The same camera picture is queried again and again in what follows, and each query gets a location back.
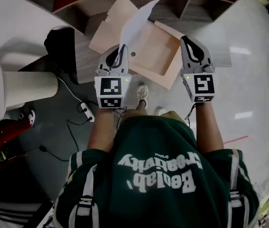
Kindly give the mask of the white A4 paper sheet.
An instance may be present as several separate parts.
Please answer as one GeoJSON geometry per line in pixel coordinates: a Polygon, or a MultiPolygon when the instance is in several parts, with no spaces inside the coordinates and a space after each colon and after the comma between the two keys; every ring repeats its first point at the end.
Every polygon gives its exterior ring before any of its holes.
{"type": "Polygon", "coordinates": [[[129,46],[145,26],[153,7],[160,0],[153,0],[142,6],[123,26],[120,34],[119,51],[124,45],[129,46]]]}

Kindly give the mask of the white power strip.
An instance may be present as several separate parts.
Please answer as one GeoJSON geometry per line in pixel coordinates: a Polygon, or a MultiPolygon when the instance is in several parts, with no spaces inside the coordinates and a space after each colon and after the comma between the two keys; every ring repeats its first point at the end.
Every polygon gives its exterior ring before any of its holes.
{"type": "Polygon", "coordinates": [[[85,102],[79,102],[77,105],[77,111],[79,113],[84,113],[89,122],[93,123],[95,121],[95,116],[85,102]]]}

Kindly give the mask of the white ribbed cylinder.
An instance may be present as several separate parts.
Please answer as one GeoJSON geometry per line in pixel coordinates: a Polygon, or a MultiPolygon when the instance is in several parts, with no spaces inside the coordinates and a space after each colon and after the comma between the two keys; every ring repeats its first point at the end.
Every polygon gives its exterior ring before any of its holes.
{"type": "Polygon", "coordinates": [[[5,106],[50,98],[58,92],[58,78],[51,72],[4,72],[5,106]]]}

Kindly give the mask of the person's leg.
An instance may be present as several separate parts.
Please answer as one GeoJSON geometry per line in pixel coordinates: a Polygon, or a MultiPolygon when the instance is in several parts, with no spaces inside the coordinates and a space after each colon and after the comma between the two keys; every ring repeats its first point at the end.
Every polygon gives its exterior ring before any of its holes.
{"type": "Polygon", "coordinates": [[[146,110],[146,101],[145,100],[139,100],[138,106],[135,109],[128,109],[123,115],[122,121],[129,119],[130,117],[135,116],[147,116],[147,110],[146,110]]]}
{"type": "Polygon", "coordinates": [[[186,124],[185,121],[175,111],[167,111],[165,114],[161,115],[161,117],[175,119],[182,122],[183,124],[186,124]]]}

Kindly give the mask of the person's right forearm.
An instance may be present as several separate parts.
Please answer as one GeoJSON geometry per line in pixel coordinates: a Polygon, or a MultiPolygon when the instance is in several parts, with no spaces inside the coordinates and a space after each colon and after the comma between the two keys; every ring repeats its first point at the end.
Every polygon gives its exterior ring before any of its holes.
{"type": "Polygon", "coordinates": [[[198,151],[201,154],[207,154],[223,149],[223,140],[211,102],[198,103],[195,110],[198,151]]]}

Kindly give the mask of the person's left forearm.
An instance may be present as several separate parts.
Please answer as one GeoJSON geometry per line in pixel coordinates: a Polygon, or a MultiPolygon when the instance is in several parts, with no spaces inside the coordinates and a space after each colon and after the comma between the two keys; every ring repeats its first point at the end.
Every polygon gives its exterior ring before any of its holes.
{"type": "Polygon", "coordinates": [[[104,108],[98,109],[87,149],[110,152],[113,148],[115,134],[115,113],[113,110],[104,108]]]}

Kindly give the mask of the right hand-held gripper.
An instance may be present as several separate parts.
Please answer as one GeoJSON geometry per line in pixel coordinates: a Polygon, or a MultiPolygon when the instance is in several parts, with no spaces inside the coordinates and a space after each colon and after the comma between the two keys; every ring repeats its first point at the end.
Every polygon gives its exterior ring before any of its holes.
{"type": "Polygon", "coordinates": [[[215,65],[211,64],[211,54],[208,48],[190,36],[181,37],[183,65],[195,63],[199,66],[192,72],[181,70],[183,84],[193,103],[211,102],[215,96],[215,65]]]}

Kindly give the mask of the person's right leg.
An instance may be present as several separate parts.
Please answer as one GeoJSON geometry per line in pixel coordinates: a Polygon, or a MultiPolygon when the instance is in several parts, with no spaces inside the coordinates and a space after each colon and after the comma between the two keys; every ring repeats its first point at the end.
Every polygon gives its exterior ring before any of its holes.
{"type": "Polygon", "coordinates": [[[167,111],[165,114],[161,115],[161,117],[175,119],[182,122],[183,124],[186,124],[185,121],[175,111],[167,111]]]}

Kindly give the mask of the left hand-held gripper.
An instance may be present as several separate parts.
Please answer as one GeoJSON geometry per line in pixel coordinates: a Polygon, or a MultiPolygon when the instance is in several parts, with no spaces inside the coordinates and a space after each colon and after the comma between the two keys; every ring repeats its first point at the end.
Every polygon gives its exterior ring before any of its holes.
{"type": "Polygon", "coordinates": [[[99,108],[122,108],[132,76],[128,73],[128,48],[115,45],[99,59],[95,90],[99,108]]]}

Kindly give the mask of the person's left leg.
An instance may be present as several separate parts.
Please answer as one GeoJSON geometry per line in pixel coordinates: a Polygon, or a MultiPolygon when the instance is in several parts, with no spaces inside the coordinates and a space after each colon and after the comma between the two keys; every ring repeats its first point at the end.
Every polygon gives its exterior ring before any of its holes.
{"type": "Polygon", "coordinates": [[[146,101],[145,100],[139,100],[138,106],[135,109],[128,109],[123,115],[122,121],[129,119],[130,117],[135,116],[147,116],[147,110],[146,110],[146,101]]]}

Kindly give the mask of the person's green printed shirt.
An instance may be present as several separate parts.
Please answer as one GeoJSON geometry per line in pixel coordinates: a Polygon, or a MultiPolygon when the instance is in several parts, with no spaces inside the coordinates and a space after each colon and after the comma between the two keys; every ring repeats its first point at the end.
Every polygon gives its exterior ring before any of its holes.
{"type": "Polygon", "coordinates": [[[175,119],[137,116],[110,152],[71,156],[58,228],[251,228],[259,199],[240,150],[201,154],[175,119]]]}

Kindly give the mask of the red object at left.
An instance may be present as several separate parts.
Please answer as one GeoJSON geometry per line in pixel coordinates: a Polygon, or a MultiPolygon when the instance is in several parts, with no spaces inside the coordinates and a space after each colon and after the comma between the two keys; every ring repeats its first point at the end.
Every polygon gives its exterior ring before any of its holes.
{"type": "Polygon", "coordinates": [[[34,125],[36,113],[31,110],[28,116],[21,114],[18,120],[0,120],[0,162],[13,159],[17,156],[17,147],[11,142],[21,133],[34,125]]]}

